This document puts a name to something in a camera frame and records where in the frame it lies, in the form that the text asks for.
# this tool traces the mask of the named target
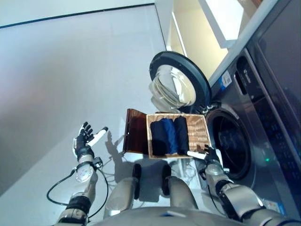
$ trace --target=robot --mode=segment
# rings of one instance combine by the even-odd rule
[[[91,126],[85,122],[78,136],[73,140],[73,152],[78,160],[76,179],[86,183],[86,189],[74,194],[66,209],[61,213],[55,226],[85,226],[88,222],[90,207],[95,199],[95,186],[98,180],[96,170],[102,161],[94,156],[91,147],[108,130],[104,127],[93,135]],[[166,165],[162,172],[163,194],[170,196],[170,207],[144,207],[131,209],[134,199],[139,197],[141,166],[136,164],[133,176],[121,180],[110,194],[104,210],[103,221],[96,226],[299,226],[301,222],[285,217],[264,207],[256,193],[247,186],[231,181],[221,159],[212,147],[206,147],[209,153],[202,160],[199,171],[207,180],[211,195],[219,198],[228,218],[198,210],[196,201],[181,179],[171,176],[171,168]]]

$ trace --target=folded clothing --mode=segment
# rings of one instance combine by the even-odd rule
[[[186,154],[189,151],[188,128],[186,119],[182,116],[174,120],[174,128],[178,141],[178,154]]]
[[[153,155],[163,156],[166,153],[170,153],[171,149],[163,121],[152,122],[150,124],[150,130]]]
[[[167,152],[168,154],[174,154],[178,152],[178,141],[177,141],[177,137],[176,137],[176,133],[175,133],[175,128],[174,128],[174,122],[172,119],[168,119],[168,118],[163,118],[160,121],[163,122],[164,124],[164,128],[167,134],[167,139],[169,142],[169,146],[170,146],[170,152]]]

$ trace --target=washing machine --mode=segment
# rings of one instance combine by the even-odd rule
[[[212,87],[178,53],[161,52],[150,64],[153,104],[204,114],[229,177],[251,187],[267,208],[299,220],[300,21],[299,0],[279,1]]]

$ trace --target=wicker basket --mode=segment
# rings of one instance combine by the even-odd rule
[[[163,159],[163,158],[190,158],[188,156],[179,154],[166,154],[165,156],[157,156],[152,154],[152,135],[151,135],[151,123],[153,121],[159,121],[163,118],[169,118],[175,120],[179,116],[185,117],[188,128],[188,139],[190,151],[203,152],[205,144],[211,146],[209,132],[206,124],[205,117],[201,114],[171,114],[171,113],[159,113],[148,114],[146,116],[146,129],[147,129],[147,142],[150,159]]]

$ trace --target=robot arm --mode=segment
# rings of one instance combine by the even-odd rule
[[[83,192],[78,192],[71,197],[56,226],[85,226],[87,224],[88,213],[95,199],[95,186],[98,180],[96,170],[103,164],[99,157],[94,157],[91,146],[96,144],[108,130],[104,127],[93,135],[90,128],[87,122],[81,126],[78,136],[73,140],[72,147],[78,161],[76,180],[86,184],[86,188]]]
[[[215,150],[208,147],[209,155],[205,158],[200,174],[207,180],[212,195],[218,197],[227,216],[247,225],[299,225],[293,219],[262,204],[257,194],[249,187],[235,184],[222,168]]]

